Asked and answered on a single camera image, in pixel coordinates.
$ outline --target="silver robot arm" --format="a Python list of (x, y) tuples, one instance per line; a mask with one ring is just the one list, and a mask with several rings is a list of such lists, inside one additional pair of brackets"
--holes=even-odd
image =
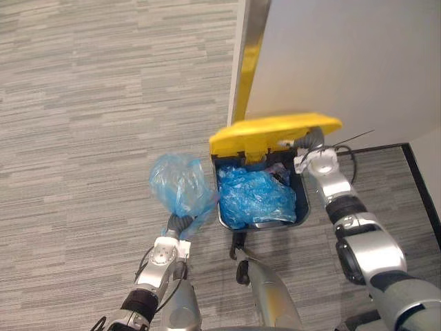
[(393, 331), (438, 331), (441, 290), (407, 274), (404, 254), (396, 241), (367, 211), (350, 182), (340, 172), (334, 148), (326, 148), (319, 129), (297, 143), (309, 148), (294, 159), (297, 173), (307, 170), (334, 225), (336, 249), (345, 276), (366, 285), (382, 320)]
[[(113, 314), (106, 327), (104, 318), (92, 330), (148, 331), (159, 310), (160, 330), (200, 330), (201, 314), (196, 295), (186, 279), (190, 242), (178, 239), (191, 222), (191, 217), (170, 217), (167, 232), (158, 237), (154, 247), (146, 253), (147, 263), (140, 265), (134, 285), (120, 310)], [(173, 291), (159, 306), (172, 274)]]

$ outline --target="black cable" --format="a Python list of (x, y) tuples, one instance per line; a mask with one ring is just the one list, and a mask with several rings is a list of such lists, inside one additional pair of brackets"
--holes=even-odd
[(352, 165), (353, 165), (351, 184), (354, 184), (357, 179), (357, 171), (358, 171), (358, 164), (357, 164), (356, 155), (354, 154), (353, 150), (348, 145), (337, 145), (337, 146), (334, 146), (334, 148), (336, 149), (336, 151), (339, 150), (340, 148), (344, 148), (351, 155), (351, 160), (352, 160)]
[(92, 326), (92, 329), (90, 331), (102, 331), (104, 330), (104, 323), (105, 323), (105, 316), (101, 317), (94, 326)]
[(155, 314), (158, 314), (158, 312), (159, 312), (161, 309), (163, 309), (164, 306), (168, 303), (168, 301), (170, 301), (170, 299), (174, 296), (174, 294), (175, 294), (176, 291), (178, 290), (179, 285), (181, 284), (181, 281), (183, 280), (184, 276), (185, 276), (185, 268), (182, 268), (182, 275), (181, 275), (181, 277), (180, 277), (180, 279), (179, 279), (178, 285), (176, 285), (176, 287), (174, 288), (173, 292), (170, 293), (170, 295), (168, 296), (168, 298), (166, 298), (166, 300), (164, 300), (164, 303), (163, 303), (162, 305), (160, 305), (158, 309), (156, 309)]
[(326, 150), (327, 148), (334, 148), (334, 147), (333, 146), (328, 146), (328, 145), (323, 145), (323, 146), (320, 146), (320, 147), (315, 147), (315, 148), (308, 149), (306, 154), (303, 155), (303, 158), (302, 158), (302, 161), (300, 162), (300, 164), (303, 163), (306, 160), (306, 158), (308, 157), (309, 153), (317, 152), (319, 150)]
[(335, 146), (336, 146), (336, 145), (340, 145), (341, 143), (347, 143), (348, 141), (351, 141), (351, 140), (357, 139), (358, 137), (364, 136), (365, 134), (368, 134), (368, 133), (371, 133), (371, 132), (374, 132), (374, 131), (375, 131), (375, 129), (372, 129), (372, 130), (369, 130), (369, 131), (366, 131), (366, 132), (363, 132), (363, 133), (357, 134), (356, 136), (353, 136), (352, 138), (345, 139), (345, 140), (342, 140), (342, 141), (337, 142), (337, 143), (335, 144)]
[(149, 248), (147, 250), (147, 252), (145, 252), (143, 258), (139, 262), (138, 271), (135, 272), (135, 280), (138, 278), (140, 273), (144, 270), (144, 268), (146, 267), (147, 263), (149, 262), (149, 260), (147, 259), (147, 262), (144, 263), (144, 260), (145, 260), (145, 257), (152, 251), (152, 249), (153, 249), (153, 246), (151, 248)]

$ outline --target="wall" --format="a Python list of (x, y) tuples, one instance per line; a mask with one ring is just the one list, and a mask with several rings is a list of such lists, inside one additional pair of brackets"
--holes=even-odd
[(439, 0), (273, 0), (247, 118), (340, 118), (335, 143), (412, 141), (440, 123)]
[(411, 147), (438, 216), (441, 216), (441, 126), (411, 141)]

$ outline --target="trash bin lid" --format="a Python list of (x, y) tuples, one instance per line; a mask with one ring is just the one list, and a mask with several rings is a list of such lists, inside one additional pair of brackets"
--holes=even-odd
[(247, 163), (259, 162), (268, 150), (288, 149), (280, 144), (281, 141), (299, 139), (317, 126), (324, 134), (329, 134), (341, 128), (342, 123), (339, 119), (313, 112), (238, 121), (210, 137), (210, 154), (235, 157), (244, 152)]

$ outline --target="blue plastic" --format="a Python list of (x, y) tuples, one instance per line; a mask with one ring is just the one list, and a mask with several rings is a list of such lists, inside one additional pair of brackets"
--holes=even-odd
[(220, 212), (232, 229), (268, 221), (296, 221), (296, 193), (267, 171), (218, 170)]
[(218, 201), (218, 195), (205, 182), (201, 162), (187, 154), (165, 154), (154, 164), (150, 187), (159, 201), (179, 217), (195, 220), (182, 232), (188, 239), (206, 222)]

